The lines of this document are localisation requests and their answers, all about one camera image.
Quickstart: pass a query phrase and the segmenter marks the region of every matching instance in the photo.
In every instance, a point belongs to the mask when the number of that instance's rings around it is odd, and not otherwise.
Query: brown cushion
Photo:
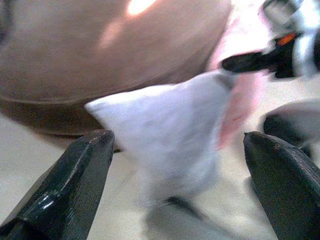
[[[101,127],[83,108],[90,100],[201,73],[231,10],[226,0],[156,0],[138,15],[128,0],[13,3],[0,110],[66,135]]]

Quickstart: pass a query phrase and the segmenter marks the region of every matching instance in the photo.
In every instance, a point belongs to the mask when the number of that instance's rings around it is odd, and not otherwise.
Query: brown leather surface
[[[0,111],[42,133],[100,128],[85,103],[201,73],[231,10],[225,0],[158,0],[128,16],[128,4],[17,0],[0,48]]]

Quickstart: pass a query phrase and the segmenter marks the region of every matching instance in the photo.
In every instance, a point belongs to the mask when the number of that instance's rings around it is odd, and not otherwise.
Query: pink cloth
[[[225,31],[217,49],[210,58],[207,71],[220,68],[220,62],[232,55],[259,51],[267,47],[270,30],[260,11],[264,1],[253,2]],[[231,142],[245,120],[259,106],[266,82],[267,77],[263,72],[244,73],[237,77],[222,122],[217,146],[219,149]]]

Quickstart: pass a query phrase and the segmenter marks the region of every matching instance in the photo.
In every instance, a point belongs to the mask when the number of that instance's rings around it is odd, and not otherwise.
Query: black tool
[[[269,53],[258,51],[234,55],[224,59],[221,66],[233,73],[269,70],[275,72],[275,77],[279,79],[295,77],[293,53],[296,39],[300,36],[301,34],[293,32],[275,38],[275,48]]]
[[[112,131],[73,142],[0,226],[0,240],[85,240],[113,157]]]
[[[243,144],[253,188],[278,239],[319,240],[319,168],[275,136],[254,131]]]

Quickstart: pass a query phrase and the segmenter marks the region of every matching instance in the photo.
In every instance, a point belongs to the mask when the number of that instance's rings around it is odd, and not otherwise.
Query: white cloth
[[[86,109],[139,164],[142,204],[189,197],[218,174],[215,145],[233,75],[214,71],[180,84],[102,97]]]

